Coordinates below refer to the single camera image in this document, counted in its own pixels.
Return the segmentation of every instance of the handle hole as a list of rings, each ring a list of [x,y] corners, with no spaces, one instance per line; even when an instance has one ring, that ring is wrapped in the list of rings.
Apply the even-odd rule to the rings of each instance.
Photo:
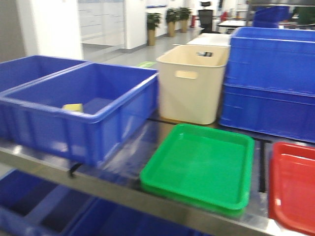
[[[200,56],[200,57],[212,57],[213,56],[213,53],[212,52],[197,52],[196,53],[197,56]]]

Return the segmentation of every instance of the blue bin rim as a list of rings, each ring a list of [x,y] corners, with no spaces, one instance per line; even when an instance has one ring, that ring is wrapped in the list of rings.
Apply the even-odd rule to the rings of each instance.
[[[237,94],[249,97],[286,101],[305,105],[315,105],[315,95],[290,92],[286,90],[270,90],[263,88],[251,88],[246,86],[236,86],[223,84],[224,93]]]
[[[0,104],[19,107],[19,109],[22,109],[25,111],[32,111],[35,113],[47,114],[53,117],[66,118],[66,119],[70,119],[70,120],[74,120],[74,121],[78,121],[82,123],[92,124],[92,123],[97,123],[101,121],[102,119],[110,115],[113,111],[115,111],[117,107],[120,107],[121,105],[125,104],[125,102],[130,100],[131,97],[134,97],[135,95],[139,94],[147,86],[151,85],[152,83],[158,80],[158,71],[156,69],[150,69],[150,68],[141,68],[141,67],[135,67],[135,66],[124,66],[124,65],[115,65],[115,64],[104,64],[104,63],[93,63],[93,62],[85,63],[84,65],[81,65],[80,68],[93,65],[93,64],[110,65],[110,66],[115,66],[115,67],[120,67],[120,68],[121,67],[136,68],[138,70],[150,70],[155,73],[151,75],[150,77],[148,77],[147,79],[145,79],[144,81],[142,81],[141,83],[137,84],[135,87],[131,88],[128,92],[124,93],[123,95],[115,99],[109,105],[100,109],[97,113],[93,115],[6,97],[7,95],[10,95],[16,91],[23,90],[25,88],[28,88],[35,84],[42,83],[47,80],[51,80],[59,75],[66,74],[69,72],[69,70],[62,71],[57,74],[53,74],[52,76],[48,76],[44,79],[37,80],[31,84],[27,84],[27,85],[23,84],[23,86],[20,86],[18,88],[16,87],[16,89],[11,90],[11,91],[6,90],[5,92],[0,93],[1,95]]]
[[[83,60],[83,59],[53,57],[53,56],[46,56],[46,55],[30,55],[30,56],[26,56],[26,57],[22,57],[22,58],[16,58],[16,59],[12,59],[12,60],[2,61],[2,62],[0,62],[0,65],[1,64],[10,63],[10,62],[14,62],[14,61],[17,61],[17,60],[24,60],[24,59],[28,59],[28,58],[55,58],[55,59],[65,59],[65,60],[76,60],[76,61],[88,62],[87,60]]]
[[[28,59],[28,58],[54,58],[54,59],[64,59],[64,60],[74,60],[74,61],[81,61],[82,63],[81,64],[78,64],[78,65],[74,65],[72,67],[69,67],[69,68],[65,68],[63,70],[60,70],[60,71],[56,71],[54,73],[51,73],[49,75],[46,75],[46,76],[43,76],[43,77],[40,77],[38,79],[35,79],[35,80],[32,80],[32,81],[29,81],[29,82],[26,82],[24,84],[20,84],[18,86],[15,86],[13,88],[8,88],[2,92],[0,92],[0,96],[4,96],[6,95],[7,93],[11,92],[11,91],[15,91],[15,89],[18,89],[18,88],[22,88],[26,85],[30,85],[30,84],[33,84],[34,82],[37,82],[37,81],[40,81],[40,80],[43,80],[45,78],[48,78],[50,76],[53,76],[53,75],[58,75],[64,71],[67,71],[67,70],[70,70],[70,69],[74,69],[74,68],[77,68],[77,67],[81,67],[83,65],[87,65],[87,64],[90,64],[91,62],[87,61],[87,60],[81,60],[81,59],[72,59],[72,58],[62,58],[62,57],[51,57],[51,56],[42,56],[42,55],[32,55],[32,56],[27,56],[27,57],[23,57],[23,58],[17,58],[17,59],[13,59],[13,60],[8,60],[8,61],[3,61],[3,62],[0,62],[0,66],[2,64],[6,64],[6,63],[11,63],[11,62],[14,62],[14,61],[18,61],[18,60],[25,60],[25,59]]]
[[[235,85],[235,84],[230,84],[230,83],[223,83],[223,85],[226,87],[231,87],[231,88],[250,89],[250,90],[265,91],[265,92],[276,92],[276,93],[282,93],[282,94],[290,94],[290,95],[298,95],[298,96],[303,96],[303,97],[315,98],[315,94],[312,94],[312,93],[288,91],[284,89],[268,89],[268,88],[261,88],[261,87]]]
[[[298,43],[307,43],[307,44],[315,44],[315,41],[302,41],[302,40],[290,40],[290,39],[276,39],[276,38],[263,38],[263,37],[259,37],[259,35],[256,35],[255,37],[245,37],[245,36],[239,36],[238,34],[240,34],[243,31],[247,31],[247,30],[268,30],[270,32],[272,32],[273,34],[276,32],[289,32],[291,31],[294,34],[297,34],[298,32],[307,32],[308,34],[314,34],[315,35],[315,31],[312,30],[303,30],[303,29],[279,29],[279,28],[257,28],[257,27],[238,27],[236,30],[234,30],[232,36],[231,36],[231,41],[233,39],[250,39],[250,40],[265,40],[265,41],[281,41],[281,42],[298,42]]]

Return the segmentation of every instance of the stainless steel shelf edge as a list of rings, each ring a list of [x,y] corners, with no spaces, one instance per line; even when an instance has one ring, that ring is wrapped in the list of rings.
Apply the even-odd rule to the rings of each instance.
[[[251,0],[251,5],[315,6],[314,0]]]
[[[70,178],[67,168],[54,166],[22,153],[16,154],[3,147],[0,147],[0,162],[26,173],[215,236],[301,235],[283,230],[274,220],[258,215],[245,213],[240,219],[231,219],[83,173],[76,173],[74,178]]]

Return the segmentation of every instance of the green mat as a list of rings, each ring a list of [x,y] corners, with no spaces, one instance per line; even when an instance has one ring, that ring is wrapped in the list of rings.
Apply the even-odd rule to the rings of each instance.
[[[153,66],[154,64],[156,64],[156,62],[154,62],[154,61],[144,61],[140,64],[137,64],[137,66],[141,67],[141,68],[149,68],[149,67]]]

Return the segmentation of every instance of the blue plastic bin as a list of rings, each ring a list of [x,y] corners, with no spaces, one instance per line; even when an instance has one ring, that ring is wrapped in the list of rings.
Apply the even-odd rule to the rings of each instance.
[[[98,200],[69,236],[208,236],[184,226]]]
[[[315,31],[242,27],[231,37],[225,84],[315,94]]]
[[[315,142],[315,95],[224,86],[220,124]]]
[[[252,26],[259,28],[279,28],[279,23],[267,21],[253,21]]]
[[[0,93],[86,61],[45,56],[31,56],[0,63]],[[8,121],[0,111],[0,137],[12,139]]]
[[[274,22],[287,20],[289,18],[288,6],[273,6],[265,9],[261,9],[255,12],[253,22],[263,21],[263,22]]]
[[[157,71],[92,63],[0,97],[14,140],[98,165],[157,108]],[[83,113],[62,109],[82,103]]]
[[[0,179],[0,228],[16,236],[68,236],[95,198],[14,170]]]

